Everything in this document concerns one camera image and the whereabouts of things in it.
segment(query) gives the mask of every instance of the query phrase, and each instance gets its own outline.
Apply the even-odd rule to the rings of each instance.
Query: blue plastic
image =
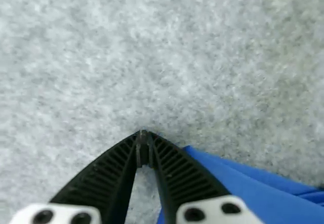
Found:
[[[241,197],[264,223],[324,223],[324,191],[191,146],[184,151],[207,168],[233,195]],[[163,211],[157,224],[164,224]]]

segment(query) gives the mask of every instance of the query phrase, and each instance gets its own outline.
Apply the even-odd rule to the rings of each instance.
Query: carpet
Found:
[[[0,0],[0,223],[139,129],[322,184],[323,4]],[[158,210],[141,169],[126,223]]]

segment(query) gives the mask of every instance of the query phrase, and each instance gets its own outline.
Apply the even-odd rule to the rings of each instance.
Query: hole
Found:
[[[53,212],[51,210],[42,210],[39,212],[33,220],[33,224],[46,224],[51,221]]]
[[[201,221],[206,218],[205,213],[198,208],[189,208],[184,212],[186,221]]]
[[[71,224],[90,224],[91,216],[88,213],[81,212],[75,215],[71,221]]]
[[[222,211],[225,214],[237,214],[241,212],[241,209],[235,204],[225,203],[222,205]]]

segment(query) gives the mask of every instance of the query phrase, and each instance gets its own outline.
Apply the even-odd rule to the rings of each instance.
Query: blue fabric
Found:
[[[184,151],[207,168],[233,195],[241,197],[264,223],[324,223],[323,191],[191,146]],[[157,223],[164,224],[163,211]]]

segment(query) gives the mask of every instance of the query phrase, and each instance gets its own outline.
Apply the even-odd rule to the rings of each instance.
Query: white plastic part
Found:
[[[43,210],[53,212],[48,224],[71,224],[72,219],[79,213],[87,213],[91,217],[89,224],[101,224],[100,212],[91,206],[64,205],[64,204],[31,204],[19,210],[9,224],[33,224],[35,216]]]
[[[231,203],[240,209],[239,213],[226,214],[222,210],[224,204]],[[204,213],[204,219],[188,221],[185,213],[189,209],[199,209]],[[207,200],[188,202],[182,204],[177,211],[177,224],[262,224],[245,205],[244,201],[233,195],[222,196]]]

